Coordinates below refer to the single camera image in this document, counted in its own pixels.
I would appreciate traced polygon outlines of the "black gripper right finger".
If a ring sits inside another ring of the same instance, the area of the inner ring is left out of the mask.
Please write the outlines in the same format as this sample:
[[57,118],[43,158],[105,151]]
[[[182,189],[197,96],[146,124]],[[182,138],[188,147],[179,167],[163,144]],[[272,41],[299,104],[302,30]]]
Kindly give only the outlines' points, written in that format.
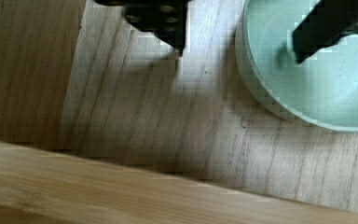
[[320,0],[292,32],[296,62],[303,63],[348,35],[358,35],[358,0]]

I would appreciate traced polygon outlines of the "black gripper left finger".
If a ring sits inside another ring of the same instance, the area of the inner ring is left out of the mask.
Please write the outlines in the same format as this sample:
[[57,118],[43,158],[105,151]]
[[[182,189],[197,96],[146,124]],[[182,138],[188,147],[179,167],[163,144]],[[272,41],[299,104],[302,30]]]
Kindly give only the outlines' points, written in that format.
[[190,0],[94,0],[106,7],[123,7],[122,17],[141,32],[152,33],[179,56],[186,47],[187,6]]

